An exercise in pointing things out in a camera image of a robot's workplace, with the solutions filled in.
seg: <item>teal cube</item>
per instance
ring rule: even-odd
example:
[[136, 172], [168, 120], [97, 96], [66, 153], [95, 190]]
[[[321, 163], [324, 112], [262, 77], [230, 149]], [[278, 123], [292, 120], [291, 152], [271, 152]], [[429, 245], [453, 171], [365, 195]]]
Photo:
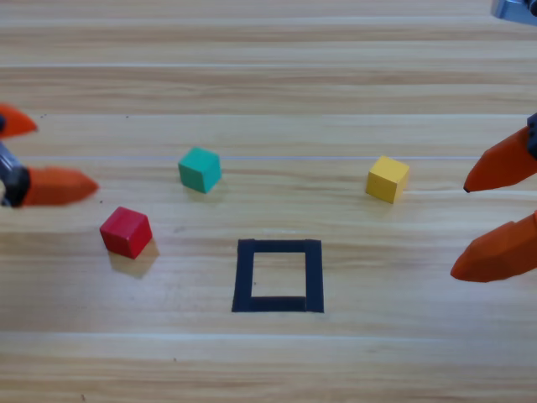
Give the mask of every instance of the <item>teal cube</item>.
[[208, 193], [222, 178], [220, 157], [206, 149], [194, 147], [179, 161], [179, 173], [184, 186]]

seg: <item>square outline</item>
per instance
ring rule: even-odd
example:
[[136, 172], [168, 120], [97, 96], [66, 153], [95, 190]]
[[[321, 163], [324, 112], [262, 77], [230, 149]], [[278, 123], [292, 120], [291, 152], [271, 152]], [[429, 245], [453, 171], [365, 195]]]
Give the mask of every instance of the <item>square outline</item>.
[[[252, 296], [256, 253], [304, 253], [305, 296]], [[232, 311], [324, 313], [321, 241], [239, 239]]]

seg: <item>robotic arm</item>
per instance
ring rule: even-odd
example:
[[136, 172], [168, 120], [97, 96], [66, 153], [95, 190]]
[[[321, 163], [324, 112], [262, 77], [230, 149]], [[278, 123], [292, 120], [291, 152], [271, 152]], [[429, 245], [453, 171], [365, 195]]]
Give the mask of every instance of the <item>robotic arm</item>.
[[[18, 109], [0, 104], [0, 140], [37, 131], [35, 122]], [[64, 206], [80, 202], [99, 185], [78, 170], [56, 166], [28, 167], [0, 141], [0, 181], [4, 207]]]
[[496, 18], [537, 25], [537, 0], [494, 0], [492, 12]]
[[[487, 149], [468, 174], [464, 190], [490, 191], [537, 173], [537, 113], [516, 133]], [[451, 275], [463, 281], [506, 280], [537, 268], [537, 211], [474, 239]]]

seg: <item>yellow cube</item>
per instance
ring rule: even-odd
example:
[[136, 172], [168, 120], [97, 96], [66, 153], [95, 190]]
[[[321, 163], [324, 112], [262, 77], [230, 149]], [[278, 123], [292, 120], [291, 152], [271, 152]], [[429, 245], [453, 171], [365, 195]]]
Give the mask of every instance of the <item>yellow cube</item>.
[[409, 172], [408, 165], [383, 155], [369, 171], [366, 193], [393, 204], [407, 186]]

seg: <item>cube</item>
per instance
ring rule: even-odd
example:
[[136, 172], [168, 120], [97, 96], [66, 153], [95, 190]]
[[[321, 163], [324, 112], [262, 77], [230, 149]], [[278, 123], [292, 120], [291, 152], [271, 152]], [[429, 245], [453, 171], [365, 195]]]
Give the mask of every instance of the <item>cube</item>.
[[110, 252], [136, 259], [153, 238], [147, 216], [118, 207], [101, 225], [101, 235]]
[[408, 184], [409, 171], [408, 165], [381, 156], [369, 171], [366, 193], [394, 204]]
[[220, 157], [206, 149], [194, 147], [179, 162], [179, 173], [184, 186], [208, 193], [222, 178]]

